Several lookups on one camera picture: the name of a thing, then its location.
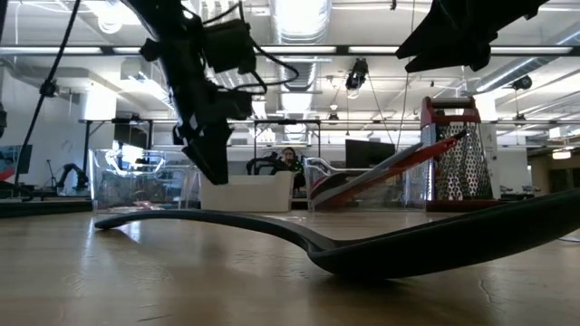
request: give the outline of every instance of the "white container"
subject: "white container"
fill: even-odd
[[[181,152],[91,152],[91,194],[99,214],[198,206],[199,174]]]
[[[292,207],[294,174],[229,176],[227,185],[213,185],[201,177],[201,209],[223,212],[284,213]]]

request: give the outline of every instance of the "table surface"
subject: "table surface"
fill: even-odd
[[[580,244],[555,241],[487,264],[360,284],[270,235],[170,220],[98,232],[97,218],[0,220],[3,326],[580,324]],[[347,239],[443,216],[279,218]]]

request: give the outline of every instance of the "ceiling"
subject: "ceiling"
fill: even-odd
[[[117,33],[104,33],[97,16],[91,12],[102,1],[84,1],[79,19],[75,22],[69,44],[71,45],[135,45],[148,36],[139,24],[125,24]],[[11,1],[5,21],[2,44],[56,45],[59,44],[73,1]],[[246,19],[251,33],[260,44],[274,42],[273,25],[268,12],[268,1],[246,0]],[[330,23],[324,43],[327,44],[401,44],[429,11],[430,1],[398,1],[391,11],[391,1],[334,0]],[[518,20],[502,30],[495,45],[554,45],[555,35],[568,29],[580,31],[580,0],[553,0],[543,6],[537,17],[530,21]],[[347,100],[343,78],[352,68],[354,57],[321,57],[316,71],[314,96],[305,118],[327,119],[331,104],[341,120],[370,120],[383,116],[388,120],[413,120],[417,118],[421,101],[426,96],[457,97],[461,91],[473,91],[481,81],[507,65],[528,60],[521,57],[493,57],[490,64],[479,72],[460,67],[420,72],[407,75],[406,60],[393,56],[368,57],[369,76],[356,99]],[[139,112],[141,116],[166,119],[168,107],[145,91],[131,87],[120,77],[123,57],[65,57],[60,67],[83,68],[92,76],[109,82],[120,94],[118,110]],[[53,57],[23,57],[19,66],[49,67]],[[264,57],[258,57],[258,72],[267,82],[278,78],[279,69]],[[511,119],[518,112],[525,112],[528,119],[580,119],[580,108],[574,92],[580,91],[580,58],[563,57],[530,71],[534,84],[530,90],[498,89],[489,96],[495,98],[499,119]],[[71,80],[64,84],[74,91],[82,91],[86,83]],[[280,90],[271,87],[266,95],[266,113],[280,114]],[[329,127],[340,129],[343,126]],[[358,129],[380,129],[382,125],[356,125]],[[510,131],[513,126],[502,126]],[[547,126],[526,126],[527,131],[545,132]]]

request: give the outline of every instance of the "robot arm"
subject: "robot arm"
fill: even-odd
[[[149,62],[159,60],[169,94],[178,115],[173,140],[213,184],[226,184],[227,140],[232,129],[227,119],[245,120],[252,115],[252,95],[265,94],[266,84],[256,73],[249,25],[243,19],[205,26],[179,0],[122,0],[141,19],[154,40],[148,39],[140,54]],[[295,73],[291,66],[273,59]],[[261,86],[259,93],[226,90],[206,78],[209,66],[216,73],[236,69],[251,73]]]

